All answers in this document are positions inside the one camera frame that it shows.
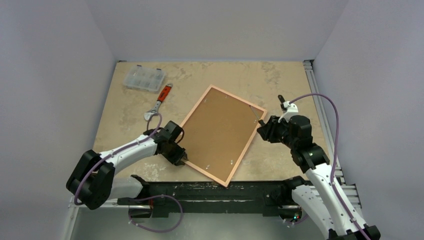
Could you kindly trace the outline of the pink picture frame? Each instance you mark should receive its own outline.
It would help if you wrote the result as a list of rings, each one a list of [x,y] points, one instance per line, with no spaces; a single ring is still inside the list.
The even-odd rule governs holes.
[[[249,105],[262,120],[267,110],[210,85],[180,126],[185,132],[186,165],[227,187],[259,127]]]

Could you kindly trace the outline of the yellow black screwdriver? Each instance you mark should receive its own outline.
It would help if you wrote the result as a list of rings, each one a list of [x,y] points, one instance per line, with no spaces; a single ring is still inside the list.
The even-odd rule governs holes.
[[[256,118],[256,121],[259,122],[260,118],[257,115],[257,112],[256,112],[255,108],[252,105],[249,105],[249,107],[250,107],[251,111],[253,112],[253,114],[254,114],[254,116]]]

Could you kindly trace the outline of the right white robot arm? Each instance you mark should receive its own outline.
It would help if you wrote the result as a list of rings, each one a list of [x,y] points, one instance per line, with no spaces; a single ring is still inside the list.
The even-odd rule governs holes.
[[[285,180],[280,196],[288,204],[296,203],[320,229],[327,240],[378,240],[381,233],[356,211],[332,172],[324,150],[314,143],[310,120],[295,115],[268,122],[259,120],[258,134],[264,141],[282,143],[290,149],[295,164],[307,176],[311,189],[301,176]]]

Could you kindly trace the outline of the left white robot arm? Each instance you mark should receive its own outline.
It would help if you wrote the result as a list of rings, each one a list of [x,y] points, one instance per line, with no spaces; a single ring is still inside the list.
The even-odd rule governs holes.
[[[66,182],[74,204],[90,210],[108,200],[128,200],[142,205],[149,199],[149,183],[138,175],[118,179],[116,175],[136,162],[161,155],[172,165],[183,165],[186,150],[180,146],[184,129],[173,121],[148,129],[138,138],[103,152],[90,149],[82,154]]]

